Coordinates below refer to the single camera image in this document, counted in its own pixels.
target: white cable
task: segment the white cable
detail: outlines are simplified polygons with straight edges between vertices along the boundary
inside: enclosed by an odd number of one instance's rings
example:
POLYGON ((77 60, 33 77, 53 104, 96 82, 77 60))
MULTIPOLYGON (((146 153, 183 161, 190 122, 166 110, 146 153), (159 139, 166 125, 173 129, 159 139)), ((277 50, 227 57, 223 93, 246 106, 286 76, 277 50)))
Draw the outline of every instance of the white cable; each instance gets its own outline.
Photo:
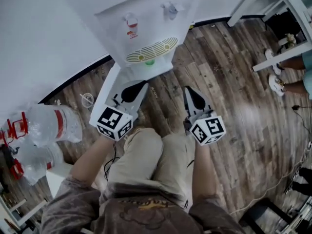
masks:
POLYGON ((273 187, 267 189, 267 190, 265 191, 265 193, 263 194, 262 197, 253 199, 252 201, 250 201, 250 203, 249 203, 246 207, 241 208, 241 209, 238 209, 238 210, 236 210, 236 211, 233 211, 233 212, 230 213, 230 215, 232 215, 232 214, 234 214, 234 213, 241 212, 241 211, 247 209, 248 207, 250 207, 250 206, 252 205, 253 202, 263 199, 263 198, 265 197, 265 195, 267 194, 268 191, 270 191, 270 190, 276 188, 284 178, 286 178, 286 177, 288 177, 290 174, 292 174, 294 168, 295 168, 297 165, 302 164, 302 163, 305 162, 308 158, 310 158, 310 152, 309 152, 308 157, 306 157, 304 160, 302 160, 302 158, 304 157, 304 155, 306 154, 306 152, 307 152, 307 148, 305 148, 305 150, 304 150, 304 152, 303 152, 303 155, 301 156, 300 161, 299 161, 298 163, 296 163, 296 164, 293 166, 292 170, 291 170, 287 175, 281 177, 281 179, 279 180, 279 182, 278 182, 276 185, 274 185, 273 187))

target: wooden floor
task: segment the wooden floor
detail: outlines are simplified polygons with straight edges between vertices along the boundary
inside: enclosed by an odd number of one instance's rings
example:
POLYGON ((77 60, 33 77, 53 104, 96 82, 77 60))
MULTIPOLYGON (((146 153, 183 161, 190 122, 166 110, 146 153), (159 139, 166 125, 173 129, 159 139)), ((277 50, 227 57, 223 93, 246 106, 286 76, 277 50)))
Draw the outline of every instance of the wooden floor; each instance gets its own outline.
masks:
MULTIPOLYGON (((292 111, 293 105, 310 105, 307 97, 286 94, 277 97, 267 79, 271 68, 254 73, 251 67, 265 60, 264 50, 278 49, 277 39, 259 19, 241 20, 233 28, 216 23, 194 28, 176 50, 172 71, 150 81, 150 89, 139 112, 140 121, 161 135, 184 133, 186 116, 182 87, 190 85, 206 94, 223 117, 227 134, 210 146, 219 182, 219 195, 230 213, 246 207, 251 200, 278 183, 303 154, 308 132, 292 111)), ((98 67, 65 88, 50 104, 69 105, 83 122, 83 141, 59 143, 65 161, 74 163, 98 137, 88 124, 91 110, 83 108, 80 93, 99 94, 114 61, 98 67)), ((286 82, 302 79, 304 72, 286 70, 286 82)), ((310 125, 310 111, 298 111, 310 125)), ((285 178, 268 197, 281 209, 299 207, 305 196, 291 192, 284 196, 285 178)), ((35 191, 47 193, 35 186, 35 191)), ((237 220, 245 211, 232 214, 237 220)), ((271 212, 259 219, 266 233, 274 233, 279 218, 271 212)))

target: shoe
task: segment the shoe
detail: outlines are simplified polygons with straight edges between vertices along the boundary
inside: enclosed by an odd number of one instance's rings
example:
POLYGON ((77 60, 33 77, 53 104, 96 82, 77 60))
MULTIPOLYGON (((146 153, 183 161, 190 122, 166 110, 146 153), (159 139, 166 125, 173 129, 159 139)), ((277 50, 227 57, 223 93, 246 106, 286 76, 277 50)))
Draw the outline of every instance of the shoe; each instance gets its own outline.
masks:
MULTIPOLYGON (((272 57, 274 57, 274 53, 273 53, 273 51, 272 51, 271 49, 267 49, 267 50, 265 51, 264 55, 265 55, 265 57, 267 58, 267 60, 269 60, 269 59, 271 59, 272 57)), ((283 68, 281 68, 281 67, 279 66, 279 63, 276 63, 276 64, 272 65, 272 68, 273 68, 274 73, 275 73, 277 76, 279 76, 279 75, 282 73, 282 71, 284 70, 283 68)))
POLYGON ((289 184, 289 186, 285 189, 284 194, 291 192, 293 190, 293 182, 289 184))
POLYGON ((292 176, 292 181, 294 181, 294 179, 297 178, 297 177, 299 176, 299 171, 300 171, 300 169, 301 169, 301 166, 298 167, 298 169, 297 169, 297 170, 295 171, 295 173, 293 174, 293 176, 292 176))
POLYGON ((269 76, 269 85, 271 89, 277 93, 278 96, 283 96, 284 95, 284 82, 277 78, 275 75, 270 75, 269 76))

